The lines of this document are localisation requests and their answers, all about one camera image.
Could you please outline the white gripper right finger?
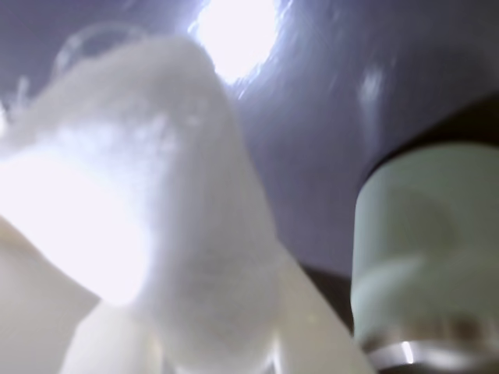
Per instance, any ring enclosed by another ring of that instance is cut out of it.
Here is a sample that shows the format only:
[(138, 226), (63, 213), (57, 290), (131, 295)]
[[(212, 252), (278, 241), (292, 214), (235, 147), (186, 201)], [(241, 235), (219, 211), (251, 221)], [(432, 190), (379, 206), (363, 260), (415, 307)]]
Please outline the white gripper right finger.
[(275, 272), (276, 373), (375, 373), (346, 325), (286, 249), (272, 254)]

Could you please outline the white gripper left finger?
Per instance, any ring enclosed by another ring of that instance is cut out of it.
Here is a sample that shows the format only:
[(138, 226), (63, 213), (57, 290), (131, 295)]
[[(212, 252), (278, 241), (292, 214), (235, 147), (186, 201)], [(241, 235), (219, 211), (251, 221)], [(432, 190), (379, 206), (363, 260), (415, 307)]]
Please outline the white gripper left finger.
[(60, 373), (173, 373), (157, 338), (122, 309), (99, 303), (77, 326)]

